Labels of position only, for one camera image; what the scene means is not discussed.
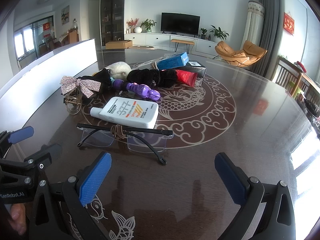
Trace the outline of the person's left hand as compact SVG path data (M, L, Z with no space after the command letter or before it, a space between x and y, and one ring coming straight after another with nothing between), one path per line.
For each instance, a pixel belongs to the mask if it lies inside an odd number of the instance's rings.
M14 233L23 236L27 231L25 204L12 204L10 209L9 225Z

